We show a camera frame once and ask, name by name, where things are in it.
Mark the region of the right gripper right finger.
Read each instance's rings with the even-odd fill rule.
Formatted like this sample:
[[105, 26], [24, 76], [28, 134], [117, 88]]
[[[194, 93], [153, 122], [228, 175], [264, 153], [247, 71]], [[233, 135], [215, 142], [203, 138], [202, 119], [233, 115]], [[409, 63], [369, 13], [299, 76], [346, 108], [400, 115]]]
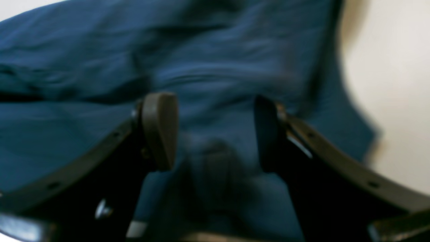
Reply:
[[342, 153], [284, 106], [254, 101], [259, 161], [287, 185], [307, 242], [428, 242], [429, 196]]

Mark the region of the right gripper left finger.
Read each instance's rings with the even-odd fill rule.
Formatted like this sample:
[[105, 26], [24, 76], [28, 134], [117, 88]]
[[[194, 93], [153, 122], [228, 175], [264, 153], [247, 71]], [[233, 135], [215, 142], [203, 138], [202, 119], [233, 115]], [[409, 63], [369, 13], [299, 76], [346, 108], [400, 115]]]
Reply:
[[86, 154], [1, 193], [1, 241], [124, 242], [144, 179], [174, 167], [178, 126], [177, 96], [147, 94]]

